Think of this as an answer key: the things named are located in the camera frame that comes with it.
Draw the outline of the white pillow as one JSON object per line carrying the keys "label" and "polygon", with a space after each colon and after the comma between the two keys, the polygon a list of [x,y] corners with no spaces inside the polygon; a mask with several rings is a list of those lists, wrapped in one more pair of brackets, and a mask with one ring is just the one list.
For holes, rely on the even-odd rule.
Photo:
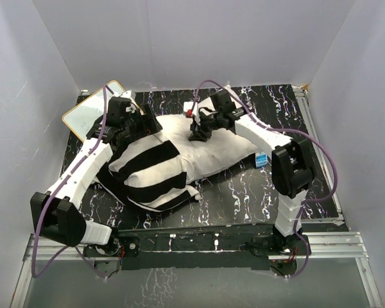
{"label": "white pillow", "polygon": [[220,129],[207,142],[189,141],[189,120],[182,115],[160,115],[159,123],[165,136],[177,147],[187,162],[189,185],[197,180],[218,174],[240,160],[257,153],[250,141]]}

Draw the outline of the black white striped pillowcase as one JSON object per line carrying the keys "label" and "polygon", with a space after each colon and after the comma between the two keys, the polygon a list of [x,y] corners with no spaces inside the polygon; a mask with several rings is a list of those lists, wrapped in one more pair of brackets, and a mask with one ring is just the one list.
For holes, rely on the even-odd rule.
{"label": "black white striped pillowcase", "polygon": [[113,138],[115,150],[99,170],[98,182],[118,201],[153,212],[173,209],[200,193],[189,185],[187,162],[164,132]]}

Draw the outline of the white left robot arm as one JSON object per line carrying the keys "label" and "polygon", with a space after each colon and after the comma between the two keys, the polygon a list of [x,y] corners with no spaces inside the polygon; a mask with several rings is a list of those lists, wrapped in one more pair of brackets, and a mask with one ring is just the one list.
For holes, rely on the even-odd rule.
{"label": "white left robot arm", "polygon": [[82,216],[81,201],[115,150],[161,131],[162,126],[147,103],[137,107],[129,98],[112,97],[105,108],[70,166],[45,193],[31,197],[30,207],[37,235],[69,247],[96,244],[104,255],[112,256],[120,241],[111,235],[111,227]]}

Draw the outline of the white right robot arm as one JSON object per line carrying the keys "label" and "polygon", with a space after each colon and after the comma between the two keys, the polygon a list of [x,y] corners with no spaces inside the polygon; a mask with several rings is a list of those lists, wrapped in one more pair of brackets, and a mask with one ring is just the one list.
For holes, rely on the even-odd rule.
{"label": "white right robot arm", "polygon": [[267,126],[226,88],[210,96],[213,109],[199,107],[196,100],[185,102],[183,113],[192,119],[190,141],[208,141],[214,130],[226,129],[250,141],[271,160],[271,176],[278,192],[274,249],[286,255],[300,237],[302,205],[316,176],[307,141],[297,142]]}

